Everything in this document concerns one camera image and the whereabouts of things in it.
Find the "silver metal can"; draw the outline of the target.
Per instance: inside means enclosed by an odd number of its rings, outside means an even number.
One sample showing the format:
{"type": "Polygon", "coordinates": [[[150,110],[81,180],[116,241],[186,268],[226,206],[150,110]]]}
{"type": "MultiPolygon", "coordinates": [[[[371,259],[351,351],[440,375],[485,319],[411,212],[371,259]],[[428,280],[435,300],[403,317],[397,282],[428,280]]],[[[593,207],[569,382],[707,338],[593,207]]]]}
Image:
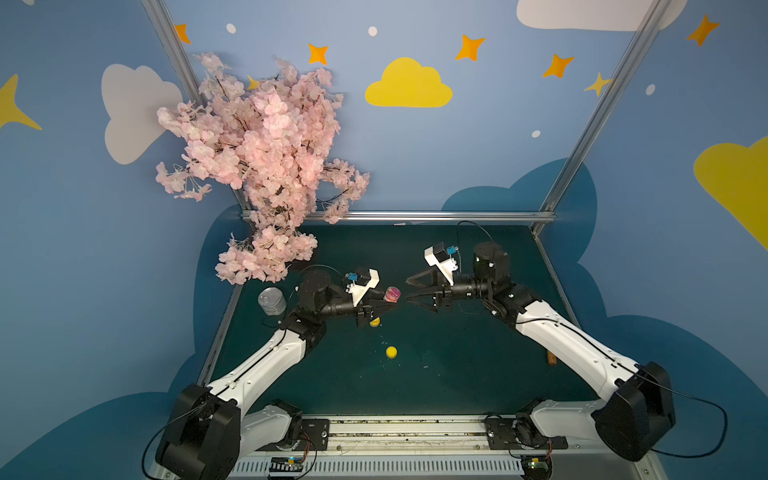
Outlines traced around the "silver metal can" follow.
{"type": "Polygon", "coordinates": [[[280,316],[287,307],[283,292],[277,287],[268,287],[258,295],[258,304],[267,316],[280,316]]]}

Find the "horizontal aluminium frame bar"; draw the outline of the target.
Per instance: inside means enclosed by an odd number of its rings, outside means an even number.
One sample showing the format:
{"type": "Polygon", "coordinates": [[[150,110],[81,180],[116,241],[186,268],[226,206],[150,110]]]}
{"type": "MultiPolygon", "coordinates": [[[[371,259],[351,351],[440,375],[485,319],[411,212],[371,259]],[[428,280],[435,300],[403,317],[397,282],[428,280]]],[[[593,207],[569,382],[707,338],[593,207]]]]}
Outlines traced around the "horizontal aluminium frame bar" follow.
{"type": "Polygon", "coordinates": [[[350,211],[338,222],[354,223],[458,223],[470,221],[490,224],[552,223],[552,212],[470,212],[470,211],[350,211]]]}

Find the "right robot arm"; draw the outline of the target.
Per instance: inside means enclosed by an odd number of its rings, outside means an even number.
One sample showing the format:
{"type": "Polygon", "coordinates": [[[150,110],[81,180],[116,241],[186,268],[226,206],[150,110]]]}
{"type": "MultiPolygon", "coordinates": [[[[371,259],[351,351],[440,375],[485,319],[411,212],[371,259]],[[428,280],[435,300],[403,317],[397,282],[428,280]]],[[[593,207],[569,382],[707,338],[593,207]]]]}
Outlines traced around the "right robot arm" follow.
{"type": "Polygon", "coordinates": [[[427,270],[407,278],[411,303],[429,298],[438,312],[460,300],[479,300],[496,319],[541,345],[596,393],[594,401],[531,403],[515,416],[519,442],[542,448],[554,437],[601,441],[619,457],[637,462],[676,423],[667,371],[633,359],[595,340],[510,275],[509,255],[493,241],[475,246],[473,271],[463,274],[455,246],[427,248],[427,270]]]}

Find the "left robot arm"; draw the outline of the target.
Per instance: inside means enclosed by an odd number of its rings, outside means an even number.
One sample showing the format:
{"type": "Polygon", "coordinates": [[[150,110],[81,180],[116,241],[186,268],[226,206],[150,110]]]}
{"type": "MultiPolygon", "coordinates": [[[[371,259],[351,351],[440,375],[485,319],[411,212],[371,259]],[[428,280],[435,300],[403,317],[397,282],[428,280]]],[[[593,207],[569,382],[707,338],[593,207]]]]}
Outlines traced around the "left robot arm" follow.
{"type": "Polygon", "coordinates": [[[211,383],[191,384],[180,393],[167,424],[149,442],[155,462],[180,479],[225,479],[254,451],[294,446],[300,409],[278,400],[258,412],[252,406],[319,344],[328,320],[352,318],[365,327],[394,308],[400,290],[378,285],[374,269],[347,274],[341,284],[325,271],[307,273],[295,289],[295,307],[259,350],[211,383]]]}

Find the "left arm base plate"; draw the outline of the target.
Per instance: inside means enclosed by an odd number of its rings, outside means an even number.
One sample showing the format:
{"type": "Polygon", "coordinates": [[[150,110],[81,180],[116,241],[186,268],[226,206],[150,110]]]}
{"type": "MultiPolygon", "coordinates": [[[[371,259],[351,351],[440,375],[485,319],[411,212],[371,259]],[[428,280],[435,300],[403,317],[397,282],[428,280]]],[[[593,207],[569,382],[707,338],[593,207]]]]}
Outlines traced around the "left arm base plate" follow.
{"type": "Polygon", "coordinates": [[[301,426],[289,429],[288,437],[277,443],[259,448],[259,451],[326,451],[330,440],[330,420],[327,418],[305,418],[301,426]]]}

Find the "right electronics board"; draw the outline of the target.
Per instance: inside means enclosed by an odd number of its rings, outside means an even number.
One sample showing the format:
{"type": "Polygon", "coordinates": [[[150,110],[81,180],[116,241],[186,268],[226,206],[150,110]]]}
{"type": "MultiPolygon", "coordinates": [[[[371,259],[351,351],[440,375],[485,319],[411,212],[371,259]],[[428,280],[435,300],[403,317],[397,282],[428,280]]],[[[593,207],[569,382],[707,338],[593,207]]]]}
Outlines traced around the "right electronics board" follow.
{"type": "Polygon", "coordinates": [[[552,461],[548,457],[523,456],[520,458],[523,473],[522,480],[550,480],[552,461]]]}

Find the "aluminium frame post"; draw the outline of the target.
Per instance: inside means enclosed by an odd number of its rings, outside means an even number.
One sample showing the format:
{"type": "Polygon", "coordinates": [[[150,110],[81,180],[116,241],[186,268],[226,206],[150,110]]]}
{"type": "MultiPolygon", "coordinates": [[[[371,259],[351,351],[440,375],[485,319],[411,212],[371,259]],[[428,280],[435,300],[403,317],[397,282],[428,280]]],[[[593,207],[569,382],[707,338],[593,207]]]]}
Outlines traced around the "aluminium frame post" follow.
{"type": "Polygon", "coordinates": [[[557,206],[606,125],[614,108],[619,103],[626,87],[631,82],[655,38],[662,30],[662,20],[671,5],[671,0],[655,0],[650,3],[646,14],[640,21],[636,32],[613,72],[612,81],[607,86],[605,93],[600,96],[574,149],[567,157],[541,204],[539,213],[543,219],[536,220],[531,224],[531,233],[535,238],[538,238],[542,233],[547,221],[553,222],[555,220],[557,206]]]}
{"type": "Polygon", "coordinates": [[[198,113],[202,113],[206,106],[206,99],[199,91],[200,82],[194,72],[189,55],[182,45],[166,3],[157,0],[142,0],[141,4],[171,61],[187,100],[197,108],[198,113]]]}

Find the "left aluminium frame post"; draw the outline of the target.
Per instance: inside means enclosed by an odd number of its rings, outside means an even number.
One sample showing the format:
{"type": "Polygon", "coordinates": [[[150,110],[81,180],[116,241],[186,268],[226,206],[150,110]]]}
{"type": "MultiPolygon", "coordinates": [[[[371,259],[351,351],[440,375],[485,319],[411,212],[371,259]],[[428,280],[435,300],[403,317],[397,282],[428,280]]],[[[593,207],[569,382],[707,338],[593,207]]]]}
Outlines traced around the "left aluminium frame post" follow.
{"type": "Polygon", "coordinates": [[[189,55],[182,45],[166,3],[157,0],[142,0],[141,4],[171,61],[187,100],[197,108],[198,113],[202,113],[206,106],[206,99],[199,91],[200,82],[194,72],[189,55]]]}

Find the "left electronics board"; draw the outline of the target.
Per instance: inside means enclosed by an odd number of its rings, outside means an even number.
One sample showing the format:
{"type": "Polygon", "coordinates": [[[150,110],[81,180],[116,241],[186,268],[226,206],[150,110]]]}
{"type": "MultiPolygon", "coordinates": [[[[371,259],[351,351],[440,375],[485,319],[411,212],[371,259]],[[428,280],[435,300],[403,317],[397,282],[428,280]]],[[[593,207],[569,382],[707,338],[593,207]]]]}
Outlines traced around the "left electronics board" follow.
{"type": "Polygon", "coordinates": [[[308,461],[300,461],[297,457],[271,457],[267,463],[266,477],[268,479],[298,479],[310,466],[308,461]]]}

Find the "electronics board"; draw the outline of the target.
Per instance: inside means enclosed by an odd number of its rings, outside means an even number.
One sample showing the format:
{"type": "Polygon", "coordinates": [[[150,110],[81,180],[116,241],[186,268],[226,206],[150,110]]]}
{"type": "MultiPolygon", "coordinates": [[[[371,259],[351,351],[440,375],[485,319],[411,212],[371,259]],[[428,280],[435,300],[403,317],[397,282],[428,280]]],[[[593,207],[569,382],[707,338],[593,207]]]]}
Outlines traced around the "electronics board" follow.
{"type": "Polygon", "coordinates": [[[550,480],[552,461],[548,457],[523,456],[520,458],[523,473],[522,480],[550,480]]]}
{"type": "Polygon", "coordinates": [[[300,461],[297,457],[271,457],[267,463],[266,477],[268,479],[298,479],[310,466],[308,461],[300,461]]]}

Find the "magenta paint jar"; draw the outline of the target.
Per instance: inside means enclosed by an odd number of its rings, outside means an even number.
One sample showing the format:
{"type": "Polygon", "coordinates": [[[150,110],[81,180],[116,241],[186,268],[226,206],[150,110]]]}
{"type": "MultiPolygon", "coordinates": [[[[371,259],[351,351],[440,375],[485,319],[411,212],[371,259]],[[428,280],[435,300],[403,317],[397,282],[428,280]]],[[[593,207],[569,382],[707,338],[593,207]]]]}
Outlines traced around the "magenta paint jar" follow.
{"type": "Polygon", "coordinates": [[[389,303],[397,303],[400,299],[400,296],[401,291],[395,286],[390,286],[385,291],[384,300],[389,303]]]}

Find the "right aluminium frame post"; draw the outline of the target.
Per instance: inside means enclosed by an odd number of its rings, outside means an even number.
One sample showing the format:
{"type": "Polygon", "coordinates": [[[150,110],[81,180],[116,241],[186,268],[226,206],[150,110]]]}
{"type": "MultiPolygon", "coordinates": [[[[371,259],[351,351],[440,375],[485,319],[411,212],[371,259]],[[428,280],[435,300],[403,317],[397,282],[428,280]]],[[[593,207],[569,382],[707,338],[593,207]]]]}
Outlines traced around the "right aluminium frame post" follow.
{"type": "Polygon", "coordinates": [[[646,14],[640,21],[636,32],[613,72],[612,81],[607,86],[605,93],[600,96],[574,149],[567,157],[541,204],[539,213],[543,219],[536,220],[531,224],[531,233],[535,238],[538,238],[542,233],[547,221],[553,222],[555,220],[557,206],[606,125],[614,108],[619,103],[626,87],[631,82],[655,38],[662,30],[662,20],[671,5],[671,0],[655,0],[650,3],[646,14]]]}

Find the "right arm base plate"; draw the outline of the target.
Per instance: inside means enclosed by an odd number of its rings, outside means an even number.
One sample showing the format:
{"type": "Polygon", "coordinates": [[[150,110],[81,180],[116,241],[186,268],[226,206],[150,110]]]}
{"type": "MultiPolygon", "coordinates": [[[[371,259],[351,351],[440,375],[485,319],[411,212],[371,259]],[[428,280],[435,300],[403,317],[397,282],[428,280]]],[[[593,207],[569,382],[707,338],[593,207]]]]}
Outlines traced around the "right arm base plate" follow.
{"type": "Polygon", "coordinates": [[[545,437],[527,417],[502,417],[491,414],[483,419],[486,439],[491,450],[566,450],[565,437],[545,437]]]}

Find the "pink cherry blossom tree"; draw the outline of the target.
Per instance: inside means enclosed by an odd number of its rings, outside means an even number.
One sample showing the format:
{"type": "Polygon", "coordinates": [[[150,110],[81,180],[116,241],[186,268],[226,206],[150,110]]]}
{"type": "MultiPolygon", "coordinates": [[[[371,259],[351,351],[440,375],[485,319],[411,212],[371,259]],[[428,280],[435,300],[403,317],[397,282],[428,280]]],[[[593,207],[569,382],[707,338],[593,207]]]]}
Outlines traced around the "pink cherry blossom tree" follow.
{"type": "Polygon", "coordinates": [[[369,174],[329,157],[344,97],[330,93],[333,76],[324,68],[299,73],[279,61],[276,76],[249,90],[217,55],[198,59],[207,102],[158,110],[159,124],[186,146],[181,163],[157,165],[155,180],[179,199],[201,201],[215,182],[241,192],[254,231],[228,241],[216,275],[232,285],[276,283],[318,245],[300,230],[306,217],[322,208],[324,221],[334,224],[368,188],[369,174]]]}

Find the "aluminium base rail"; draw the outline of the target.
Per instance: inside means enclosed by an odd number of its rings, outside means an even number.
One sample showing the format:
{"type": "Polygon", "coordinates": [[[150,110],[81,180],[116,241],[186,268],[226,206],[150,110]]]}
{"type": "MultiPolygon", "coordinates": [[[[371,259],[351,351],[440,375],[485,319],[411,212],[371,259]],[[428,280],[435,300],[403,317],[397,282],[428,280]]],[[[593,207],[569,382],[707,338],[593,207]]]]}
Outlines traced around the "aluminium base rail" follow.
{"type": "MultiPolygon", "coordinates": [[[[623,460],[594,440],[565,437],[566,450],[491,450],[484,415],[317,416],[330,420],[326,451],[254,451],[225,479],[268,479],[271,457],[310,466],[298,479],[521,479],[520,458],[548,457],[551,479],[663,479],[653,454],[623,460]]],[[[156,462],[152,479],[180,479],[156,462]]]]}

